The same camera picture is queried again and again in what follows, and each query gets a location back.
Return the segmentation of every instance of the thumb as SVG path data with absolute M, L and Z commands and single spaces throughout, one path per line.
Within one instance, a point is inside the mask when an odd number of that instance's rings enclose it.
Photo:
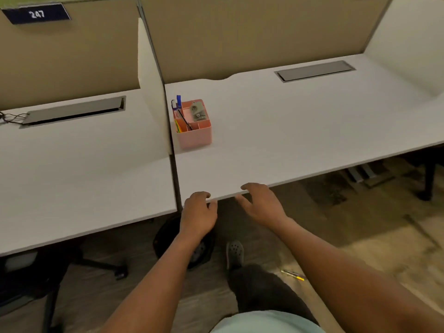
M 245 210 L 245 212 L 250 215 L 252 212 L 253 205 L 242 195 L 236 195 L 234 197 L 236 201 L 241 205 L 241 207 Z
M 210 205 L 208 206 L 208 209 L 214 213 L 217 213 L 218 212 L 218 201 L 211 200 Z

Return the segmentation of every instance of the desk organizer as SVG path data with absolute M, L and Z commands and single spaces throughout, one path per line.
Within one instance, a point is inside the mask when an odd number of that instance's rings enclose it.
M 195 102 L 201 102 L 208 119 L 201 120 L 199 122 L 193 121 L 190 107 Z M 182 119 L 178 110 L 181 111 L 183 117 L 191 126 L 192 130 L 187 126 L 186 122 Z M 213 142 L 213 135 L 211 131 L 210 116 L 208 116 L 207 108 L 205 107 L 203 100 L 196 99 L 188 102 L 182 102 L 182 108 L 173 111 L 174 120 L 180 126 L 182 133 L 177 132 L 176 126 L 174 126 L 179 145 L 182 149 L 194 148 L 204 145 L 210 145 Z

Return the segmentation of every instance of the shirt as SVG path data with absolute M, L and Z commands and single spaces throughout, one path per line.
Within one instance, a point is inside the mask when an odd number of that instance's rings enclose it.
M 280 311 L 253 311 L 222 319 L 211 333 L 325 333 L 315 323 Z

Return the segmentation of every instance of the pants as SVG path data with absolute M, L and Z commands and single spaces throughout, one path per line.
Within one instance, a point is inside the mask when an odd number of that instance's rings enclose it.
M 296 314 L 319 325 L 291 287 L 259 265 L 247 265 L 230 271 L 228 285 L 236 295 L 239 313 L 275 310 Z

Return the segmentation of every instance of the person's right arm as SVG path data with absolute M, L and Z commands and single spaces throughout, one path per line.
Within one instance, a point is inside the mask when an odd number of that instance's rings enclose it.
M 288 218 L 274 193 L 258 183 L 236 200 L 291 250 L 314 290 L 348 333 L 444 332 L 443 317 L 394 279 L 348 256 Z

